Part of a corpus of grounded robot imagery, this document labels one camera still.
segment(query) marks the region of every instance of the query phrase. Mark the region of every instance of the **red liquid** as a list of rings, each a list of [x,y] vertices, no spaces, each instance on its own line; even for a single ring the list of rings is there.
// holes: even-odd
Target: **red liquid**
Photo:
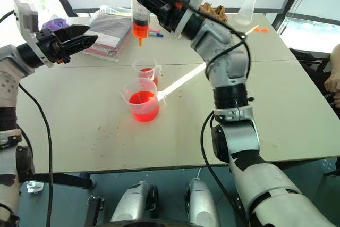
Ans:
[[[145,68],[145,69],[142,69],[141,72],[147,72],[147,71],[150,71],[150,70],[152,70],[152,69],[151,68]],[[158,84],[158,77],[157,77],[156,73],[155,73],[155,78],[154,78],[153,82],[155,83],[155,85]]]
[[[135,22],[132,22],[132,34],[138,38],[147,38],[149,32],[148,24],[145,26],[137,25]]]
[[[138,93],[135,93],[131,96],[131,98],[129,99],[129,102],[132,104],[142,104],[145,103],[149,100],[154,100],[154,95],[153,93],[149,92],[149,91],[140,91]],[[146,114],[136,114],[131,112],[132,116],[140,121],[140,122],[149,122],[151,120],[153,120],[154,118],[156,118],[156,116],[158,115],[159,112],[159,105],[157,104],[157,106],[155,107],[155,109],[153,109],[151,112],[146,113]]]

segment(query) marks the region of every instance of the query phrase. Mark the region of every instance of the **person's hand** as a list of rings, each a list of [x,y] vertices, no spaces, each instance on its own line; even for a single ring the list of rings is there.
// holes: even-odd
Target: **person's hand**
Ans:
[[[340,73],[331,73],[330,77],[325,82],[325,89],[330,93],[340,91]]]
[[[335,107],[336,108],[340,108],[340,92],[337,92],[334,96],[333,96],[333,99],[334,99],[334,103],[335,103]]]

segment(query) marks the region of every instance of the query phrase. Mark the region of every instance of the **purple object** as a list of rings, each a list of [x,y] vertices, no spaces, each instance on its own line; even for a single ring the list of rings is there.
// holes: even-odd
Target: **purple object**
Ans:
[[[63,29],[63,28],[66,28],[68,26],[69,25],[66,23],[65,19],[56,18],[56,19],[53,19],[51,21],[44,23],[44,25],[42,25],[42,28],[43,29],[48,28],[48,29],[51,29],[51,31],[56,31],[58,29]]]

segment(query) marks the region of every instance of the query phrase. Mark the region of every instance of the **plastic beaker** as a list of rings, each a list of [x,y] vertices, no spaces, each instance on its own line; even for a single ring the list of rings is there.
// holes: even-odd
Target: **plastic beaker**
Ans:
[[[149,122],[158,115],[157,87],[151,80],[136,78],[124,85],[121,95],[136,120]]]
[[[162,67],[157,65],[154,58],[140,58],[132,63],[132,67],[138,73],[139,78],[147,78],[158,85]]]
[[[254,6],[256,0],[245,0],[239,12],[236,15],[236,22],[240,25],[246,26],[251,23],[253,19]]]

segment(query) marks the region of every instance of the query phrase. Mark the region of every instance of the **black cable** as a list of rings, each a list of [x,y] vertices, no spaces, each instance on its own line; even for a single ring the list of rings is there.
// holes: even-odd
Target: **black cable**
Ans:
[[[11,215],[14,215],[13,210],[10,207],[8,207],[7,205],[0,203],[0,207],[2,207],[4,209],[6,209],[7,211],[9,211],[11,213]]]
[[[245,39],[246,39],[246,36],[240,41],[238,42],[236,45],[228,48],[227,50],[224,50],[223,52],[217,54],[214,58],[212,58],[212,60],[210,60],[206,66],[206,70],[205,70],[205,74],[206,74],[206,78],[209,79],[209,67],[213,64],[213,62],[215,60],[217,60],[218,58],[220,58],[221,56],[227,54],[228,52],[231,52],[232,50],[238,48],[240,45],[244,44],[245,43]]]
[[[210,128],[212,129],[213,128],[213,121],[214,121],[214,116],[212,115],[211,116],[211,119],[210,119]]]
[[[234,211],[236,212],[236,214],[239,216],[239,218],[242,220],[242,222],[244,223],[244,226],[248,226],[247,220],[244,218],[244,216],[241,214],[240,210],[234,205],[233,202],[233,198],[230,196],[230,194],[227,192],[227,190],[224,188],[223,184],[221,183],[221,181],[219,180],[219,178],[217,177],[217,175],[215,174],[213,168],[210,166],[208,159],[207,159],[207,155],[206,152],[204,150],[204,143],[203,143],[203,137],[204,137],[204,129],[206,128],[207,122],[209,121],[209,119],[211,117],[214,116],[214,111],[212,111],[207,118],[205,119],[202,129],[201,129],[201,151],[202,151],[202,156],[204,159],[204,162],[206,163],[206,166],[208,168],[208,170],[210,171],[212,177],[215,179],[215,181],[217,182],[218,186],[220,187],[220,189],[222,190],[224,196],[228,199],[230,205],[233,207]]]
[[[23,138],[26,140],[26,144],[27,144],[28,147],[31,149],[32,157],[33,157],[33,148],[32,148],[31,141],[29,140],[29,138],[27,137],[27,135],[26,135],[26,133],[23,131],[23,129],[19,126],[19,124],[17,124],[16,126],[18,126],[18,128],[21,130],[21,134],[22,134]]]
[[[3,20],[5,20],[8,16],[11,16],[13,13],[14,13],[14,10],[12,10],[12,11],[6,13],[4,16],[2,16],[2,17],[0,18],[0,22],[2,22]]]
[[[236,45],[233,46],[233,47],[236,46],[235,48],[231,47],[231,48],[229,48],[229,49],[227,49],[227,50],[224,50],[223,52],[221,52],[221,53],[218,54],[216,57],[214,57],[211,61],[208,62],[207,67],[206,67],[206,71],[205,71],[205,74],[206,74],[206,77],[208,78],[208,80],[209,80],[208,67],[209,67],[215,60],[217,60],[219,57],[221,57],[222,55],[224,55],[224,54],[226,54],[226,53],[228,53],[228,52],[230,52],[230,51],[236,49],[236,48],[239,47],[240,45],[244,45],[245,50],[246,50],[246,52],[247,52],[248,62],[249,62],[249,63],[248,63],[248,69],[247,69],[246,77],[248,77],[249,72],[250,72],[250,67],[251,67],[251,57],[250,57],[249,47],[248,47],[247,43],[245,42],[245,40],[246,40],[246,38],[247,38],[246,34],[245,34],[245,33],[242,33],[242,32],[239,32],[239,31],[236,31],[236,30],[233,29],[231,26],[229,26],[227,23],[222,22],[222,21],[216,19],[215,17],[211,16],[210,14],[202,13],[202,12],[196,10],[194,7],[192,7],[190,4],[188,4],[185,0],[180,0],[180,1],[181,1],[182,4],[184,5],[184,7],[188,8],[188,9],[191,10],[192,12],[194,12],[194,13],[200,15],[200,16],[203,16],[204,18],[207,18],[207,19],[209,19],[209,20],[211,20],[211,21],[214,21],[214,22],[220,24],[221,26],[225,27],[226,29],[230,30],[230,32],[231,32],[232,34],[235,34],[235,35],[239,38],[239,40],[240,40],[240,42],[239,42],[238,44],[236,44]]]
[[[48,192],[48,208],[47,208],[47,217],[46,217],[46,227],[50,226],[51,223],[51,212],[52,212],[52,200],[53,200],[53,169],[52,169],[52,139],[51,139],[51,131],[45,116],[45,113],[43,109],[41,108],[39,102],[28,92],[25,88],[22,87],[21,84],[19,84],[20,89],[24,93],[29,96],[34,103],[36,103],[37,107],[39,108],[39,111],[41,113],[42,118],[44,119],[44,123],[46,125],[47,129],[47,137],[48,137],[48,175],[49,175],[49,192]]]

